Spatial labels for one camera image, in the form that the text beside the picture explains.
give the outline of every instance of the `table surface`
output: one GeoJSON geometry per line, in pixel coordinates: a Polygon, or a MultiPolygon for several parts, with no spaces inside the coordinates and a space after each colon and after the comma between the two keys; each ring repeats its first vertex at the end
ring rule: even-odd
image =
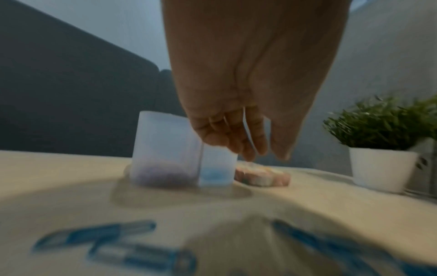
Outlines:
{"type": "Polygon", "coordinates": [[[347,176],[285,167],[289,187],[150,189],[124,178],[130,161],[0,151],[0,275],[117,275],[83,261],[83,247],[29,254],[38,238],[58,229],[153,218],[159,231],[146,242],[182,246],[218,223],[254,213],[360,237],[398,256],[437,264],[435,204],[360,188],[347,176]]]}

